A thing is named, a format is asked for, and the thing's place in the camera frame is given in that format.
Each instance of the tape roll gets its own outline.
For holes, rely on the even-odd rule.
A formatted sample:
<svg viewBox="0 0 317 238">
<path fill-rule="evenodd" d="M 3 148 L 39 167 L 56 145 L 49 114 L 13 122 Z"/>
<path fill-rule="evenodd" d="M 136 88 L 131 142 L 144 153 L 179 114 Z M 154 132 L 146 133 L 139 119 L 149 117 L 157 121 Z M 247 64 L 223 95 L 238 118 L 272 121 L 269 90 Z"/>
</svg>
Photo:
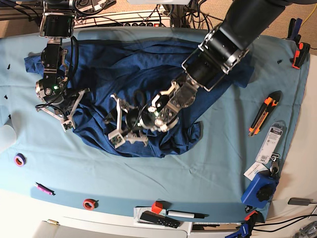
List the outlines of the tape roll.
<svg viewBox="0 0 317 238">
<path fill-rule="evenodd" d="M 85 199 L 83 202 L 83 206 L 86 210 L 94 210 L 96 201 L 93 199 Z"/>
<path fill-rule="evenodd" d="M 25 165 L 26 160 L 25 157 L 19 153 L 14 157 L 14 162 L 17 166 L 22 167 Z"/>
</svg>

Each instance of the floor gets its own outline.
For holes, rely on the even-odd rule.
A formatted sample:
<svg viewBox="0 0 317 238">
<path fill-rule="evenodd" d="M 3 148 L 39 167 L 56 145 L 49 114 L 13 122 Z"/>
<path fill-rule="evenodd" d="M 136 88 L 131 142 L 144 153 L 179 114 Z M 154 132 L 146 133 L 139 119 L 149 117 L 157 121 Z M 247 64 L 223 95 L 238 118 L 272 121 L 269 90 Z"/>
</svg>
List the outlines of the floor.
<svg viewBox="0 0 317 238">
<path fill-rule="evenodd" d="M 202 5 L 202 12 L 223 19 L 230 7 L 232 0 L 208 0 Z M 153 4 L 132 5 L 126 0 L 117 0 L 117 4 L 107 9 L 107 12 L 134 11 L 154 9 Z M 291 5 L 267 28 L 263 34 L 284 38 L 287 36 L 288 24 L 292 17 L 306 19 L 312 12 L 314 5 Z M 312 48 L 317 48 L 317 10 L 300 30 L 302 41 L 311 44 Z M 218 20 L 212 21 L 213 25 L 219 23 Z M 25 20 L 0 21 L 0 38 L 29 34 L 38 32 L 35 22 Z M 311 50 L 311 54 L 317 55 L 317 50 Z"/>
</svg>

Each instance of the red tape roll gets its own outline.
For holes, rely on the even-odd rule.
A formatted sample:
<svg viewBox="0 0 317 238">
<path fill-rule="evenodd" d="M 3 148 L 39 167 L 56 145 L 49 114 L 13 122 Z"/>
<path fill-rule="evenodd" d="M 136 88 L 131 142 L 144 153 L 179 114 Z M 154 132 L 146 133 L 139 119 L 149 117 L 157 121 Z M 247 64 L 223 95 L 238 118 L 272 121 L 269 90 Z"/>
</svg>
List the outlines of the red tape roll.
<svg viewBox="0 0 317 238">
<path fill-rule="evenodd" d="M 96 201 L 93 199 L 85 199 L 83 202 L 83 206 L 86 210 L 94 210 Z"/>
</svg>

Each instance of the purple tape roll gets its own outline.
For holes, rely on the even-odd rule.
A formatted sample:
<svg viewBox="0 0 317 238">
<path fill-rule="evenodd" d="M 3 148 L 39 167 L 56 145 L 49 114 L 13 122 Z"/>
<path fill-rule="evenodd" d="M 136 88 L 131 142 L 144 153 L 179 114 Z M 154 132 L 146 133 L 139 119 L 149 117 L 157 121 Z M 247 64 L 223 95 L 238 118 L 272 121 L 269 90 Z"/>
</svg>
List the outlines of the purple tape roll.
<svg viewBox="0 0 317 238">
<path fill-rule="evenodd" d="M 14 157 L 14 162 L 17 166 L 22 167 L 25 165 L 26 160 L 25 157 L 19 153 Z"/>
</svg>

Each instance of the light blue tablecloth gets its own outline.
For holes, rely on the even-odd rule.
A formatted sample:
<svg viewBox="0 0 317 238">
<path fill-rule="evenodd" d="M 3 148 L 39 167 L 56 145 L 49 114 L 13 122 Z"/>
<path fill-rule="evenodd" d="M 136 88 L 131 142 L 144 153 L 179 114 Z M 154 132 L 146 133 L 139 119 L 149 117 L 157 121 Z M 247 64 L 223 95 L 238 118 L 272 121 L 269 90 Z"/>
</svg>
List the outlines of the light blue tablecloth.
<svg viewBox="0 0 317 238">
<path fill-rule="evenodd" d="M 201 42 L 206 31 L 193 29 L 118 27 L 83 29 L 78 40 L 137 41 L 179 38 Z M 200 212 L 204 222 L 239 222 L 245 217 L 240 198 L 250 181 L 243 173 L 254 162 L 268 128 L 285 121 L 287 128 L 276 149 L 284 160 L 289 149 L 304 94 L 309 61 L 301 70 L 291 67 L 295 44 L 261 36 L 251 46 L 255 72 L 246 89 L 231 86 L 200 118 L 203 138 L 181 156 L 122 158 L 85 145 L 59 121 L 39 112 L 35 82 L 26 73 L 24 58 L 39 53 L 47 39 L 27 35 L 0 40 L 0 118 L 11 114 L 18 140 L 0 154 L 0 188 L 37 199 L 83 208 L 86 198 L 99 200 L 96 211 L 133 215 L 133 207 L 162 199 L 173 210 Z M 251 125 L 269 93 L 283 97 L 259 135 L 249 138 Z M 13 162 L 22 153 L 27 163 Z M 49 196 L 33 187 L 41 183 L 55 191 Z M 268 206 L 262 212 L 267 215 Z"/>
</svg>

